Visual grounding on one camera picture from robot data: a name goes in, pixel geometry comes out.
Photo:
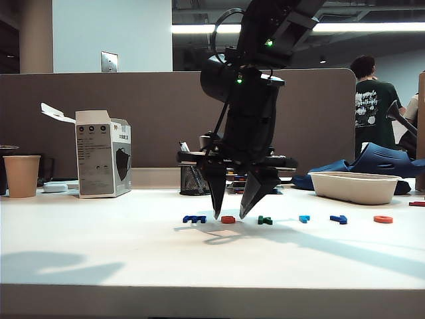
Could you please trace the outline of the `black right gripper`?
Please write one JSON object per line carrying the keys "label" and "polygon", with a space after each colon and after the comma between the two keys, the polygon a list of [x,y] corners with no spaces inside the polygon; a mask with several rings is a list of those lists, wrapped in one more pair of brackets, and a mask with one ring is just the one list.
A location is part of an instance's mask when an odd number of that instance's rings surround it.
{"label": "black right gripper", "polygon": [[295,171],[293,158],[273,155],[271,143],[276,123],[276,102],[285,82],[256,68],[205,68],[201,87],[210,97],[224,102],[226,122],[222,136],[211,133],[199,152],[180,151],[182,165],[203,165],[214,209],[221,212],[226,187],[226,166],[248,172],[240,204],[240,218],[280,184],[278,170]]}

